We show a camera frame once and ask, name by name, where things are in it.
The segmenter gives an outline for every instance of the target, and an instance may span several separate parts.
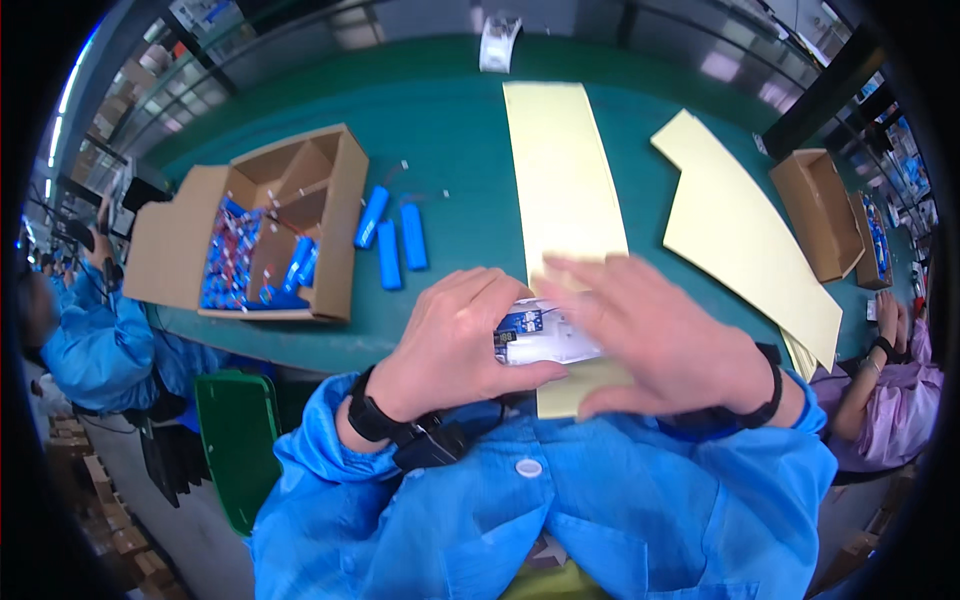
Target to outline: worker's hair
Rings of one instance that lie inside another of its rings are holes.
[[[32,270],[24,269],[16,274],[16,335],[23,357],[47,371],[47,364],[40,356],[40,348],[27,341],[31,327],[29,311],[34,303],[34,285],[30,281],[32,273]]]

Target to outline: yellow paper sheet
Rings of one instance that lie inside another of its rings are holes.
[[[790,354],[790,360],[793,361],[794,371],[799,373],[804,381],[809,382],[817,371],[817,359],[792,335],[783,329],[780,330],[780,334],[786,344],[786,351]]]
[[[600,258],[626,252],[620,203],[593,111],[580,84],[503,85],[514,151],[527,276],[544,252]],[[576,415],[591,390],[630,381],[605,359],[570,366],[570,377],[538,390],[541,419]]]
[[[753,178],[686,110],[650,142],[681,170],[663,245],[729,287],[832,368],[843,311],[817,281]]]

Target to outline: white button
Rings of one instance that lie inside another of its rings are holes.
[[[543,467],[537,461],[532,458],[525,458],[522,461],[517,461],[514,465],[516,472],[523,475],[527,479],[533,479],[534,477],[539,477],[543,473]]]

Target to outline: green chair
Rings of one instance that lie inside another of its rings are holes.
[[[194,381],[200,434],[213,485],[230,527],[248,537],[253,520],[280,476],[276,439],[300,426],[316,382],[275,385],[240,371]]]

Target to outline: green workbench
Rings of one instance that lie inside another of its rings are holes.
[[[358,251],[349,325],[245,323],[169,307],[149,310],[154,326],[217,348],[321,372],[362,370],[395,346],[420,291],[456,269],[500,267],[525,278],[510,134],[501,83],[584,83],[616,185],[631,252],[653,263],[718,320],[787,354],[777,327],[726,287],[662,244],[678,170],[650,136],[678,110],[704,122],[743,164],[789,223],[752,132],[779,116],[699,73],[566,38],[527,36],[513,73],[476,71],[477,40],[441,37],[382,46],[327,60],[246,91],[157,145],[147,161],[174,180],[194,164],[232,157],[294,133],[345,122],[370,157],[367,193],[402,159],[409,170],[392,197],[418,194],[430,267],[403,269],[403,289],[380,287],[375,249]],[[449,197],[444,196],[447,190]],[[392,201],[386,217],[397,220]],[[910,298],[906,233],[890,233],[895,294]],[[866,348],[865,302],[855,274],[827,286],[844,309],[837,351]]]

